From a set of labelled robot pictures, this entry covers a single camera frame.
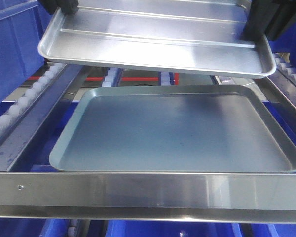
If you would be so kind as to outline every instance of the red strip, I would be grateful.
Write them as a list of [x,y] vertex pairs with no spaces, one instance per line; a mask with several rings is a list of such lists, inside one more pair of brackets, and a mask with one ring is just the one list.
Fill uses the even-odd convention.
[[102,81],[103,77],[87,77],[86,81]]
[[158,77],[122,77],[122,81],[158,81]]
[[28,78],[28,80],[38,80],[40,76],[31,76]]
[[179,85],[179,73],[174,73],[174,85]]

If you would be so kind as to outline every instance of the blue crate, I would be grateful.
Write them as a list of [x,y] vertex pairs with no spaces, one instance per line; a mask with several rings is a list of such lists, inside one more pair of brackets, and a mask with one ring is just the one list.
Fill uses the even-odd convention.
[[35,0],[0,0],[0,102],[44,62],[37,45],[50,18],[43,11]]
[[290,53],[290,63],[296,68],[296,23],[270,46],[274,53]]
[[253,224],[255,237],[296,237],[296,225]]
[[109,221],[106,237],[242,237],[238,224]]

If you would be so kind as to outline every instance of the metal tray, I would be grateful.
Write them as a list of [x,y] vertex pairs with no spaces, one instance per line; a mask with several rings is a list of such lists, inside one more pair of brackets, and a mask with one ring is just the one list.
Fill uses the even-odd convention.
[[249,0],[80,0],[58,10],[38,50],[55,62],[261,78],[276,65],[266,37],[240,39]]
[[62,171],[294,172],[296,147],[248,88],[97,88],[49,161]]

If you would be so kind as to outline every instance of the tray rim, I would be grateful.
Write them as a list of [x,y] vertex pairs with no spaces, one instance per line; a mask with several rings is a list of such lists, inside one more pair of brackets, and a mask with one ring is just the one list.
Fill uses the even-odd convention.
[[[71,141],[75,130],[80,123],[82,118],[82,114],[84,114],[85,110],[88,107],[89,102],[94,97],[101,97],[101,96],[129,96],[129,95],[168,95],[168,94],[239,94],[240,96],[246,96],[246,98],[252,102],[255,102],[255,110],[260,115],[264,117],[262,122],[267,127],[267,129],[271,132],[272,137],[275,139],[276,144],[279,145],[282,152],[285,154],[286,159],[288,160],[290,166],[292,167],[291,170],[279,170],[279,171],[239,171],[239,172],[232,172],[232,171],[185,171],[185,172],[173,172],[173,171],[95,171],[95,170],[64,170],[59,169],[59,163],[61,162],[64,153],[68,147],[68,144]],[[296,172],[296,164],[292,164],[292,160],[287,158],[287,153],[294,153],[296,155],[296,146],[290,140],[288,135],[273,117],[273,115],[269,112],[266,106],[259,100],[256,94],[249,88],[240,85],[188,85],[188,86],[142,86],[142,87],[100,87],[95,88],[90,91],[87,91],[81,101],[77,105],[73,115],[69,119],[67,125],[65,126],[63,132],[59,136],[55,146],[53,147],[50,155],[49,155],[49,163],[55,169],[62,171],[62,172],[95,172],[99,174],[199,174],[199,173],[258,173],[258,174],[267,174],[267,173],[294,173]]]

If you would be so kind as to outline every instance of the aluminum baking tray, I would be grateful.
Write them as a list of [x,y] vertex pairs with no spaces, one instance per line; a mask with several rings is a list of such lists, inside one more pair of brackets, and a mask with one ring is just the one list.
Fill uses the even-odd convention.
[[237,85],[88,91],[53,148],[62,171],[294,172],[296,147]]
[[249,0],[79,0],[58,10],[39,46],[55,62],[261,78],[276,65],[266,37],[241,40]]

